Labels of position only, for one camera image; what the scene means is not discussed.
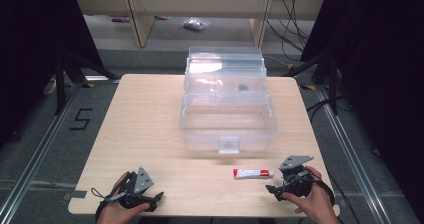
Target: transparent storage box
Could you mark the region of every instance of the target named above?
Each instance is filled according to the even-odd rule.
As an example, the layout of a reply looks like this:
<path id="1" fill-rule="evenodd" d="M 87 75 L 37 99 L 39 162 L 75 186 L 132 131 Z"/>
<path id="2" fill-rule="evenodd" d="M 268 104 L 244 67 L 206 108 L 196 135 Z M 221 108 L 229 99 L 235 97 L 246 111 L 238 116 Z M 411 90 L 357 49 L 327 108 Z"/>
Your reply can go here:
<path id="1" fill-rule="evenodd" d="M 278 133 L 258 48 L 190 48 L 180 131 L 189 150 L 264 150 Z"/>

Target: hand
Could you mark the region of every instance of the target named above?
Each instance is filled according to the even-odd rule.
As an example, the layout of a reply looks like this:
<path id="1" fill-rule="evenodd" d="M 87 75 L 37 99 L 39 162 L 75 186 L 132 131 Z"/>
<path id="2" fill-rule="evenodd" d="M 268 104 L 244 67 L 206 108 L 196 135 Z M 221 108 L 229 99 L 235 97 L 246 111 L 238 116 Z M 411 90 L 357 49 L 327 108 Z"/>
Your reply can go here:
<path id="1" fill-rule="evenodd" d="M 121 178 L 115 183 L 113 186 L 113 189 L 125 178 L 126 173 L 124 173 Z M 119 193 L 119 190 L 116 190 L 113 195 L 117 195 Z M 126 209 L 119 201 L 115 201 L 112 203 L 107 204 L 102 212 L 100 213 L 99 220 L 97 221 L 97 224 L 125 224 L 129 222 L 132 218 L 137 216 L 138 214 L 146 211 L 150 208 L 150 205 L 148 203 L 143 203 L 141 205 L 138 205 L 136 207 L 133 207 L 131 209 Z"/>
<path id="2" fill-rule="evenodd" d="M 315 170 L 315 168 L 309 166 L 306 166 L 305 168 L 313 175 L 321 178 L 321 173 Z M 298 206 L 295 210 L 296 213 L 304 212 L 317 224 L 339 223 L 331 205 L 330 197 L 323 188 L 315 183 L 312 184 L 311 192 L 305 198 L 297 197 L 296 195 L 288 192 L 284 192 L 283 197 Z"/>

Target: table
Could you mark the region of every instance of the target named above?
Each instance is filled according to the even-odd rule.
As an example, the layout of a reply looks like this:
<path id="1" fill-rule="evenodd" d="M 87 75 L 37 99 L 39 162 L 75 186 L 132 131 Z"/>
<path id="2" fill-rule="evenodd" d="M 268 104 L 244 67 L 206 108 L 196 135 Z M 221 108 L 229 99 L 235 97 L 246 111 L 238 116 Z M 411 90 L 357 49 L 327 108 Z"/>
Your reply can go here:
<path id="1" fill-rule="evenodd" d="M 155 181 L 146 196 L 164 191 L 153 216 L 291 217 L 295 206 L 277 202 L 266 184 L 281 186 L 278 166 L 288 155 L 313 155 L 308 165 L 331 183 L 310 125 L 296 81 L 269 77 L 270 93 L 279 133 L 265 151 L 220 155 L 217 151 L 188 151 L 178 129 L 184 94 L 183 75 L 124 75 L 113 97 L 87 160 L 69 211 L 95 213 L 101 198 L 95 187 L 109 194 L 126 171 L 143 166 Z M 234 180 L 233 168 L 269 169 L 273 179 Z M 339 207 L 334 207 L 339 214 Z"/>

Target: gray floor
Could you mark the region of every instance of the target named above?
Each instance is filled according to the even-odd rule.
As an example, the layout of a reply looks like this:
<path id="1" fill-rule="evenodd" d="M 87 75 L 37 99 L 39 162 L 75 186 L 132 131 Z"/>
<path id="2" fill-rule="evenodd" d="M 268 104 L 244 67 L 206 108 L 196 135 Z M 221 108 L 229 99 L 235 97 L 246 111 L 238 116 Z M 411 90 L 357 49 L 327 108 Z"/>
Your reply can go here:
<path id="1" fill-rule="evenodd" d="M 112 23 L 109 17 L 86 17 L 92 36 L 105 67 L 116 73 L 171 73 L 183 74 L 185 58 L 190 46 L 253 46 L 248 20 L 207 18 L 207 29 L 194 32 L 182 27 L 185 17 L 157 20 L 147 45 L 137 48 L 128 23 Z M 274 28 L 284 33 L 278 20 L 271 20 Z M 306 33 L 313 22 L 299 22 Z M 301 46 L 297 35 L 288 33 L 290 40 Z M 268 74 L 280 76 L 288 71 L 288 64 L 298 66 L 300 52 L 282 45 L 267 27 L 262 51 Z M 313 68 L 296 77 L 299 85 L 310 85 Z M 69 194 L 75 188 L 91 147 L 112 100 L 117 84 L 94 84 L 80 88 L 66 113 L 52 144 L 37 170 L 11 223 L 93 223 L 93 215 L 72 215 L 67 210 Z M 317 91 L 300 90 L 305 107 L 320 101 Z M 41 142 L 54 118 L 56 97 L 53 93 L 41 99 L 26 122 L 20 127 L 21 139 L 10 141 L 0 150 L 0 200 L 5 200 L 16 180 L 21 177 L 32 154 Z M 419 223 L 384 162 L 370 152 L 373 147 L 346 100 L 338 101 L 339 118 L 359 156 L 367 176 L 376 189 L 392 223 Z M 84 131 L 72 131 L 81 123 L 74 118 L 81 108 L 90 108 L 83 118 L 91 119 Z M 341 207 L 344 223 L 357 223 L 347 204 L 350 203 L 361 223 L 380 223 L 355 178 L 352 167 L 324 109 L 314 116 L 312 127 Z M 170 223 L 210 223 L 209 219 L 172 218 Z M 298 218 L 278 219 L 277 223 L 297 223 Z M 213 223 L 257 223 L 256 219 L 221 219 Z"/>

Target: clear plastic container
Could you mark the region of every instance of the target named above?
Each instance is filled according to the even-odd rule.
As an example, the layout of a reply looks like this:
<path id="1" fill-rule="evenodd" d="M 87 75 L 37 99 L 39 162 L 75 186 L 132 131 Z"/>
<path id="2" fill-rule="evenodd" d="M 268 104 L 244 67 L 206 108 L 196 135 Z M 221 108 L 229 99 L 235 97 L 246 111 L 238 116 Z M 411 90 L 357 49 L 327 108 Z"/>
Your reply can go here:
<path id="1" fill-rule="evenodd" d="M 264 150 L 278 133 L 258 48 L 190 48 L 180 131 L 189 150 Z"/>

